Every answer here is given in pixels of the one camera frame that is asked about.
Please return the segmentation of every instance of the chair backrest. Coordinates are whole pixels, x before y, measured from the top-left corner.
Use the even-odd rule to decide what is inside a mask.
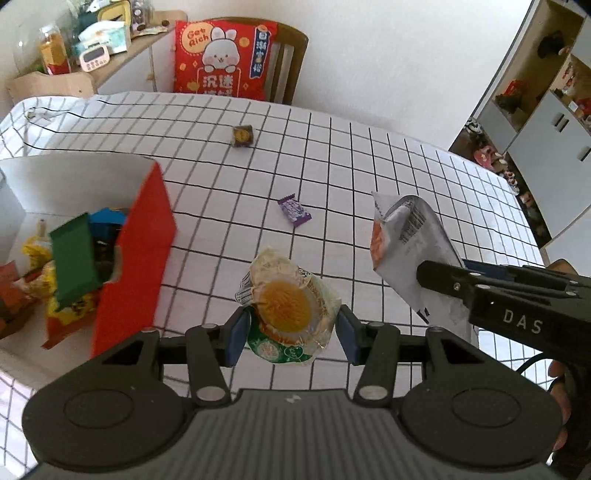
[[[265,21],[262,18],[250,18],[250,17],[221,17],[215,20],[225,20],[228,22],[236,22],[245,25],[257,26]],[[290,27],[283,23],[277,24],[277,37],[274,39],[275,44],[279,44],[279,51],[277,59],[274,64],[273,80],[271,83],[271,93],[269,95],[270,102],[283,103],[285,105],[291,105],[293,101],[294,93],[296,92],[296,85],[298,78],[300,77],[301,64],[304,61],[304,55],[308,48],[308,37],[296,28]],[[293,47],[293,54],[291,56],[291,62],[289,70],[287,72],[287,81],[285,83],[285,90],[283,98],[277,98],[277,87],[279,86],[279,79],[281,77],[281,68],[283,66],[283,57],[285,55],[285,46],[289,45]]]

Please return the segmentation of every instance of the green label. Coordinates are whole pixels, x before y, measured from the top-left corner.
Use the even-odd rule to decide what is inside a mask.
[[[272,364],[288,364],[306,362],[311,355],[306,355],[304,349],[296,345],[282,345],[262,333],[258,327],[258,319],[253,319],[248,332],[248,346],[261,358]]]

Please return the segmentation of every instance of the rabbit ear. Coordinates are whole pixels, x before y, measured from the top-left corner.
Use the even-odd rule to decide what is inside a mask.
[[[226,32],[226,38],[228,40],[235,40],[236,39],[236,30],[234,30],[234,29],[228,30]]]
[[[221,38],[226,38],[223,30],[220,27],[214,27],[212,30],[212,40],[220,40]]]

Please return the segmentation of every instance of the white checkered tablecloth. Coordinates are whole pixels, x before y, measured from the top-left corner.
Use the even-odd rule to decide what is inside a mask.
[[[232,126],[240,124],[253,126],[253,148],[229,145]],[[0,134],[0,168],[2,158],[67,150],[136,153],[160,163],[178,227],[155,317],[166,336],[225,322],[236,308],[240,279],[265,245],[321,276],[360,319],[424,335],[424,322],[372,271],[373,190],[426,199],[463,258],[543,264],[504,179],[412,138],[325,113],[246,99],[129,92],[25,100],[4,119]],[[313,217],[295,230],[276,203],[292,193]],[[480,332],[479,341],[513,369],[536,353],[490,332]],[[526,376],[547,386],[546,367],[539,362]],[[352,392],[361,369],[346,362],[333,335],[311,365],[272,365],[246,349],[224,375],[233,393]],[[170,366],[165,374],[168,385],[187,394],[186,367]],[[400,365],[396,395],[420,381],[420,365]],[[11,386],[0,377],[0,407]],[[20,427],[11,408],[9,400],[0,408],[0,446],[10,462],[26,465],[26,448],[11,441],[10,432]]]

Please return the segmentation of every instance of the white snack bag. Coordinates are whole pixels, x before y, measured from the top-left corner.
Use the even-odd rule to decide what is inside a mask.
[[[371,256],[374,271],[430,326],[440,326],[477,345],[469,310],[460,299],[422,288],[417,268],[425,260],[464,268],[439,218],[416,195],[373,192],[375,202]]]

